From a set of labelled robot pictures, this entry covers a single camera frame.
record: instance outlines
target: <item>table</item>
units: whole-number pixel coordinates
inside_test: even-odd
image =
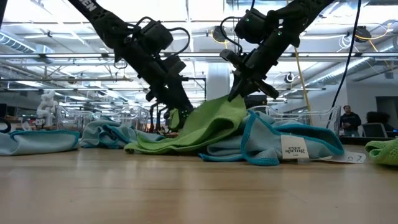
[[[257,167],[81,149],[0,157],[0,190],[5,224],[398,220],[398,170],[369,161]]]

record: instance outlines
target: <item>white column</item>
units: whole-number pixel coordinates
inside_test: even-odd
[[[206,79],[206,99],[213,100],[229,93],[228,63],[209,63]]]

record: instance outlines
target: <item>microfiber towel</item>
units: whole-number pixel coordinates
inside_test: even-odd
[[[250,111],[240,125],[242,135],[232,136],[211,144],[205,161],[233,162],[246,160],[259,166],[274,166],[282,159],[281,135],[304,138],[312,159],[343,154],[343,146],[329,129],[316,128],[296,121],[275,122],[270,116]]]
[[[246,115],[242,97],[229,102],[228,96],[204,102],[187,118],[178,137],[150,141],[140,134],[137,143],[128,144],[126,152],[135,150],[146,154],[166,154],[170,151],[195,151],[234,133]]]
[[[87,124],[81,135],[80,146],[120,149],[130,142],[136,142],[138,134],[148,141],[164,138],[158,134],[145,133],[114,121],[100,119]]]
[[[398,139],[371,141],[365,146],[369,158],[377,164],[398,166]]]
[[[20,156],[71,151],[79,148],[74,131],[14,131],[0,133],[0,156]]]

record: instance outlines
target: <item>man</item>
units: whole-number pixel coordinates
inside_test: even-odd
[[[358,114],[351,111],[351,107],[346,105],[343,107],[346,112],[341,116],[340,122],[344,129],[345,136],[355,136],[359,137],[358,126],[361,125],[361,118]]]

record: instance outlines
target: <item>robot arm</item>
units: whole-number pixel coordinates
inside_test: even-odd
[[[138,78],[149,84],[147,101],[156,98],[158,103],[184,111],[184,114],[193,110],[179,75],[186,65],[177,54],[164,60],[159,55],[172,43],[170,31],[175,29],[168,30],[150,17],[143,17],[137,24],[128,24],[95,0],[69,2],[88,19],[101,40],[114,50],[115,62],[123,58],[138,73]],[[149,23],[141,28],[139,24],[145,19]]]
[[[236,68],[228,100],[231,101],[239,94],[244,97],[258,90],[277,98],[279,92],[263,82],[267,78],[267,72],[278,64],[278,58],[290,44],[299,47],[300,34],[333,1],[294,0],[281,9],[269,11],[267,16],[256,9],[247,10],[237,23],[235,33],[240,39],[259,46],[249,54],[236,54],[227,49],[220,53],[222,58]]]

